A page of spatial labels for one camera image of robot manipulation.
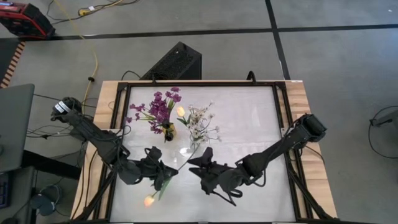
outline gray floor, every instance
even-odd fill
[[[30,2],[45,12],[50,0]],[[105,1],[61,2],[76,16],[80,7]],[[395,1],[275,0],[272,5],[278,27],[398,24]],[[63,17],[55,4],[50,14]],[[84,34],[270,27],[262,0],[142,0],[76,23]],[[74,35],[68,23],[55,27],[59,35]],[[10,36],[0,27],[0,37]],[[398,105],[397,37],[397,29],[280,34],[290,76],[304,80],[312,112],[328,127],[321,147],[338,216],[343,220],[396,223],[398,219],[398,163],[372,152],[367,139],[373,114]],[[283,79],[271,33],[97,39],[89,40],[99,59],[90,97],[98,96],[103,80],[118,80],[126,70],[145,73],[178,41],[203,54],[203,79],[243,79],[249,70],[258,79]],[[93,67],[90,49],[82,40],[28,42],[11,85],[34,83],[38,94],[82,99]],[[30,128],[59,124],[49,120],[53,104],[52,100],[34,99]],[[386,126],[373,134],[378,150],[398,156],[396,129]],[[72,138],[29,139],[27,148],[57,156],[79,150],[80,143]],[[75,165],[76,156],[68,162]],[[38,185],[56,181],[43,174]],[[63,180],[62,184],[73,198],[76,182]],[[69,214],[71,204],[66,199],[60,211]],[[64,219],[60,215],[38,217],[38,223]]]

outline wooden board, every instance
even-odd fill
[[[95,112],[94,123],[101,129],[109,129],[112,112],[114,107],[114,100],[116,97],[116,90],[118,83],[120,81],[105,81],[103,82],[101,92],[99,94],[98,105]],[[150,83],[151,81],[123,81],[129,83]],[[158,81],[158,82],[251,82],[250,80],[193,80],[193,81],[183,81],[183,80],[168,80],[168,81]],[[302,81],[283,81],[283,80],[262,80],[262,82],[286,82],[287,94],[289,96],[290,109],[292,111],[293,120],[299,118],[305,113],[310,113],[310,106],[308,104],[307,95],[304,89],[304,84]],[[282,95],[279,94],[280,105],[282,108],[282,115],[284,116],[284,121],[286,121],[286,112],[283,105]],[[121,120],[121,113],[123,109],[123,104],[119,105],[118,109],[118,123]],[[319,145],[317,143],[310,143],[309,146],[318,152],[320,152]],[[82,172],[85,172],[85,186],[83,186],[84,194],[80,202],[78,211],[76,212],[76,217],[83,210],[83,205],[85,204],[85,195],[87,190],[88,182],[88,166],[92,155],[96,151],[92,144],[89,144],[86,152],[85,168]],[[323,207],[323,209],[331,216],[336,217],[335,205],[333,203],[333,198],[331,196],[328,178],[326,176],[326,170],[322,163],[322,160],[313,152],[309,150],[304,150],[302,155],[303,168],[305,172],[305,178],[307,181],[307,187],[317,202]],[[90,176],[90,188],[88,189],[88,202],[94,196],[98,190],[100,184],[100,173],[102,169],[102,162],[97,156],[91,166],[91,176]],[[73,212],[76,210],[80,193],[82,190],[82,179],[80,178],[78,189],[75,196],[75,202],[73,204]],[[105,217],[106,204],[108,202],[107,191],[103,197],[101,203],[101,209],[99,213],[100,218]],[[303,206],[303,198],[301,194],[299,196],[299,205],[302,217],[305,217],[305,207]]]

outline metal bracket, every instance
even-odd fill
[[[152,73],[152,84],[154,84],[154,85],[157,84],[154,73]]]
[[[257,84],[256,76],[253,71],[250,71],[246,80],[252,80],[253,84]]]
[[[275,85],[281,90],[286,90],[286,82],[275,82]]]
[[[128,83],[119,83],[118,84],[118,91],[122,91],[127,87]]]

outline black box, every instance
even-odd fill
[[[174,46],[141,80],[201,80],[201,53],[182,42]]]

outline red equipment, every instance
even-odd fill
[[[55,33],[50,21],[32,4],[0,2],[0,23],[19,37],[49,39]]]

